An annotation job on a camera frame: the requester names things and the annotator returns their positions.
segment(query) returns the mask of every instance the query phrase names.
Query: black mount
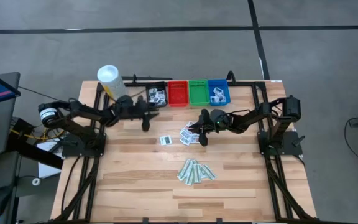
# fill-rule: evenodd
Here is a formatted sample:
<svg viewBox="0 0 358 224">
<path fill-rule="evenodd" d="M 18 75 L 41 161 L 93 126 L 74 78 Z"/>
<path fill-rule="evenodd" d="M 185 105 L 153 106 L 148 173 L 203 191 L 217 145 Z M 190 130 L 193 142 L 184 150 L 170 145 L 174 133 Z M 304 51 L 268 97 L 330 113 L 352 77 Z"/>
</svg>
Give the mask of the black mount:
<svg viewBox="0 0 358 224">
<path fill-rule="evenodd" d="M 92 139 L 89 144 L 84 143 L 78 139 L 74 134 L 68 133 L 63 141 L 62 156 L 88 156 L 98 157 L 103 156 L 104 146 L 106 145 L 106 134 L 98 134 L 96 138 Z"/>
<path fill-rule="evenodd" d="M 272 156 L 276 155 L 302 155 L 302 147 L 300 145 L 299 135 L 296 131 L 286 131 L 283 134 L 283 145 L 282 147 L 271 147 L 269 143 L 269 133 L 262 131 L 258 133 L 258 143 L 260 153 L 265 153 Z"/>
</svg>

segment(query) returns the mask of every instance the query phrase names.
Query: gray floor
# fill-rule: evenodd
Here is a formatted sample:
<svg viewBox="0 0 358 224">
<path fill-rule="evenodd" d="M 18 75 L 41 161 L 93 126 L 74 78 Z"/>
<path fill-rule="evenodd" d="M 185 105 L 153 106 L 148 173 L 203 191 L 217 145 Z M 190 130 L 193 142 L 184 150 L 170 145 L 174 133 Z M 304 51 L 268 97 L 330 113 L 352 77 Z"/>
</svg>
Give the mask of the gray floor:
<svg viewBox="0 0 358 224">
<path fill-rule="evenodd" d="M 356 0 L 255 0 L 260 26 L 358 25 Z M 0 0 L 0 29 L 159 26 L 250 26 L 247 1 Z M 318 216 L 358 223 L 358 158 L 343 128 L 358 116 L 358 30 L 261 32 L 271 79 L 302 101 L 296 124 Z M 120 34 L 0 34 L 0 73 L 18 71 L 20 85 L 61 99 L 113 64 L 123 75 L 261 79 L 252 31 Z M 47 98 L 22 91 L 14 115 L 39 124 Z M 349 129 L 358 152 L 358 129 Z M 26 170 L 36 164 L 25 161 Z M 21 200 L 19 218 L 46 220 L 55 189 Z M 34 207 L 42 204 L 42 209 Z"/>
</svg>

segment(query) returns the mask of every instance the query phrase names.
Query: blue bin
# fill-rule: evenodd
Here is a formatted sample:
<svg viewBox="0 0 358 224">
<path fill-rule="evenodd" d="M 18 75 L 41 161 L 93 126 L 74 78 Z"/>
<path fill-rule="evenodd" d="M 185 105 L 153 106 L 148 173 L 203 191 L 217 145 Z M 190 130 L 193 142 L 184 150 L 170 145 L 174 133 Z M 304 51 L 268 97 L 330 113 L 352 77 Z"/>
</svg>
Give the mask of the blue bin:
<svg viewBox="0 0 358 224">
<path fill-rule="evenodd" d="M 220 88 L 223 90 L 223 95 L 226 97 L 226 102 L 219 102 L 213 103 L 211 101 L 211 96 L 214 96 L 214 89 L 215 87 Z M 227 85 L 227 80 L 208 80 L 208 90 L 209 90 L 209 101 L 212 106 L 223 106 L 231 102 L 230 100 L 230 93 L 229 93 L 229 86 Z"/>
</svg>

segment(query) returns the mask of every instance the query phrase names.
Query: wooden table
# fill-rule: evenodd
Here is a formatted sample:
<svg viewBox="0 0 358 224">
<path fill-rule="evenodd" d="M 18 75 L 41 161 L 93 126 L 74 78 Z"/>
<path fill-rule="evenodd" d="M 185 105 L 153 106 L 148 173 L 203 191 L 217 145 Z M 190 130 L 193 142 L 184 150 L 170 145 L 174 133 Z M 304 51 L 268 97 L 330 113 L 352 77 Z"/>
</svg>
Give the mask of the wooden table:
<svg viewBox="0 0 358 224">
<path fill-rule="evenodd" d="M 93 105 L 97 83 L 83 82 L 81 102 Z M 282 82 L 266 81 L 266 87 L 270 101 L 285 96 Z M 132 95 L 144 87 L 128 89 Z M 251 88 L 230 87 L 230 94 L 230 104 L 208 109 L 221 108 L 227 112 L 254 109 Z M 207 147 L 185 146 L 179 141 L 180 130 L 188 121 L 197 121 L 202 108 L 161 108 L 147 133 L 142 132 L 141 121 L 120 121 L 106 128 L 108 140 L 100 160 L 91 222 L 141 222 L 142 217 L 149 217 L 151 222 L 274 220 L 265 162 L 256 137 L 258 126 L 252 125 L 243 134 L 211 133 Z M 84 126 L 90 123 L 82 118 L 76 121 Z M 168 134 L 173 144 L 161 146 L 159 137 Z M 177 173 L 187 159 L 209 165 L 218 178 L 193 186 L 180 182 Z M 66 159 L 63 164 L 51 218 L 60 214 L 63 190 L 74 160 Z M 282 156 L 282 160 L 289 191 L 307 213 L 315 216 L 302 163 L 293 156 Z M 77 191 L 81 164 L 82 158 L 71 177 L 65 206 Z M 277 192 L 285 217 L 283 198 Z M 83 198 L 80 218 L 85 216 L 87 193 Z"/>
</svg>

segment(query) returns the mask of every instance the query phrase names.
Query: black bin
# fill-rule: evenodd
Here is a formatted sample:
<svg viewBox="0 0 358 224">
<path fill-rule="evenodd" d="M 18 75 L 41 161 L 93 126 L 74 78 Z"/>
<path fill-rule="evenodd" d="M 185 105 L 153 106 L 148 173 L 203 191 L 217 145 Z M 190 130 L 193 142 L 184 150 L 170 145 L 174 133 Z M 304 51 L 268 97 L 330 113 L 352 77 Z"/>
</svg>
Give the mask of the black bin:
<svg viewBox="0 0 358 224">
<path fill-rule="evenodd" d="M 164 95 L 165 95 L 165 104 L 162 105 L 157 105 L 155 104 L 156 107 L 164 107 L 167 105 L 168 103 L 168 97 L 167 97 L 167 89 L 165 88 L 165 82 L 164 81 L 160 81 L 160 82 L 153 82 L 153 83 L 148 83 L 146 84 L 146 97 L 147 97 L 147 102 L 150 101 L 150 89 L 156 88 L 157 91 L 164 91 Z"/>
</svg>

